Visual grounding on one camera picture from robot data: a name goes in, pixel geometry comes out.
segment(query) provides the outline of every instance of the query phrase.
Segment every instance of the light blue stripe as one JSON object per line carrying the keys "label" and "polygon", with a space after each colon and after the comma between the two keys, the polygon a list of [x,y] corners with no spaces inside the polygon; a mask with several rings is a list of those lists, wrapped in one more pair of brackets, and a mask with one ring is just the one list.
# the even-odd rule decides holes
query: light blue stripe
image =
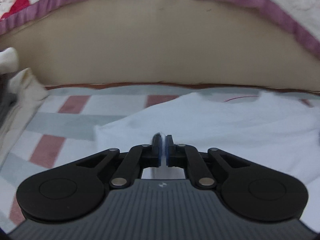
{"label": "light blue stripe", "polygon": [[133,85],[95,90],[90,88],[58,88],[50,90],[54,96],[79,95],[185,95],[193,92],[192,89],[160,86],[160,85]]}
{"label": "light blue stripe", "polygon": [[105,125],[124,117],[125,116],[122,115],[36,113],[26,130],[78,140],[93,141],[93,127],[95,125]]}
{"label": "light blue stripe", "polygon": [[[188,89],[175,86],[164,85],[132,85],[122,86],[115,88],[106,88],[101,90],[89,88],[58,88],[50,90],[51,95],[55,96],[78,96],[78,95],[186,95],[192,92],[198,92],[202,95],[212,95],[214,93],[245,93],[258,95],[262,89],[258,88],[245,88],[245,87],[218,87],[207,89]],[[289,97],[305,98],[305,99],[319,99],[318,95],[303,93],[303,92],[290,92],[285,93]]]}
{"label": "light blue stripe", "polygon": [[9,153],[3,165],[0,176],[16,188],[26,178],[47,170],[31,162],[25,161],[13,153]]}

